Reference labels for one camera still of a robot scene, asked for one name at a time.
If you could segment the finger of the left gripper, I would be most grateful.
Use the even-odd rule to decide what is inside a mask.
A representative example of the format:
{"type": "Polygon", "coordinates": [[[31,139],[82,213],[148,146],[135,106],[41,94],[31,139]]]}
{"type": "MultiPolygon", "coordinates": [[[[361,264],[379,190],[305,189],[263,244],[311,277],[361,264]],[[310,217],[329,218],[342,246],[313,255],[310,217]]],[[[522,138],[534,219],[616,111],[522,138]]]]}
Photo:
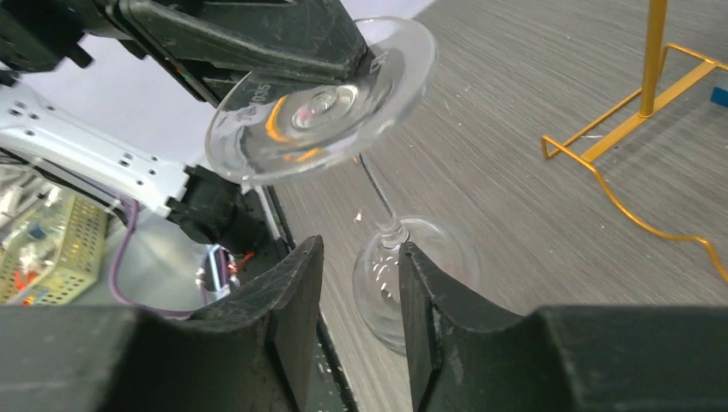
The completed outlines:
{"type": "Polygon", "coordinates": [[[105,12],[133,52],[213,106],[250,72],[341,83],[368,51],[339,1],[107,1],[105,12]]]}

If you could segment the clear wine glass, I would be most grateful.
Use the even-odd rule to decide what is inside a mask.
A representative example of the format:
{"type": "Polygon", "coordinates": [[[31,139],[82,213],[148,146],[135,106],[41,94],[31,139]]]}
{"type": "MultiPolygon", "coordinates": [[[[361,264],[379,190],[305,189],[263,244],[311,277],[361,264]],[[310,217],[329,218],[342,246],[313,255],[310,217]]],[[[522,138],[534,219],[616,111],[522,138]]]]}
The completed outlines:
{"type": "Polygon", "coordinates": [[[403,354],[399,252],[411,241],[442,269],[475,288],[479,261],[462,234],[444,222],[400,216],[365,159],[388,129],[418,106],[438,63],[438,44],[419,21],[373,17],[356,22],[368,52],[360,70],[340,85],[250,74],[218,106],[205,151],[213,170],[234,183],[274,185],[353,161],[379,201],[377,231],[353,270],[355,303],[367,328],[403,354]]]}

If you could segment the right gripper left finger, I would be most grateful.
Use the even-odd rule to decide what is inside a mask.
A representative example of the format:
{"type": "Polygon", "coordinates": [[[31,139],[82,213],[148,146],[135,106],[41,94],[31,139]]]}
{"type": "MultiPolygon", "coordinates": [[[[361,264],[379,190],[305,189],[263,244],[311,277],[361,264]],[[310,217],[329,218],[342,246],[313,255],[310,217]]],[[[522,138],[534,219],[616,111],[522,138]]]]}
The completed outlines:
{"type": "Polygon", "coordinates": [[[4,411],[301,411],[324,242],[171,320],[132,306],[3,306],[4,411]]]}

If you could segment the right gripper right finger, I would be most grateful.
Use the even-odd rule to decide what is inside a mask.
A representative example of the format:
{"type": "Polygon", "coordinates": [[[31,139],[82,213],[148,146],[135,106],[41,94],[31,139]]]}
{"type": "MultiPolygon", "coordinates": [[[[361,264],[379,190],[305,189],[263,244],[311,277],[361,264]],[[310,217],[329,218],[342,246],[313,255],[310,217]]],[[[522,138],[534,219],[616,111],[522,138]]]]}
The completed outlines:
{"type": "Polygon", "coordinates": [[[400,251],[416,411],[724,411],[723,306],[542,306],[518,315],[400,251]]]}

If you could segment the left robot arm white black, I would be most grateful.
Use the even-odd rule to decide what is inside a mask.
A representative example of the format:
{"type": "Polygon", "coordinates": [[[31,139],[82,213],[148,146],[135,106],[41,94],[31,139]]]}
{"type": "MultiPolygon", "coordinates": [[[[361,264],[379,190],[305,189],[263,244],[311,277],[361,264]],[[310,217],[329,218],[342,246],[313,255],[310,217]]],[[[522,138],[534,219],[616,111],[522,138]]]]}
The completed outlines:
{"type": "Polygon", "coordinates": [[[253,73],[337,84],[362,65],[366,42],[338,1],[4,1],[1,4],[1,150],[39,157],[141,201],[200,244],[256,248],[265,229],[238,185],[203,167],[126,148],[49,103],[21,75],[65,59],[88,67],[87,34],[153,58],[197,100],[221,103],[253,73]]]}

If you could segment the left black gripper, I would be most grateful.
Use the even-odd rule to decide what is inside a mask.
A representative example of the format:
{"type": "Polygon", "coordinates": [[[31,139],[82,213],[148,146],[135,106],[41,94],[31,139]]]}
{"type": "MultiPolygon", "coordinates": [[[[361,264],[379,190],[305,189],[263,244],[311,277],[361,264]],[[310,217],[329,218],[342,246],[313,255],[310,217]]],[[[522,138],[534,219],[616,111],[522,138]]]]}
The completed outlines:
{"type": "Polygon", "coordinates": [[[93,58],[79,42],[87,34],[114,36],[105,1],[1,2],[1,62],[22,73],[53,71],[65,60],[80,68],[93,58]]]}

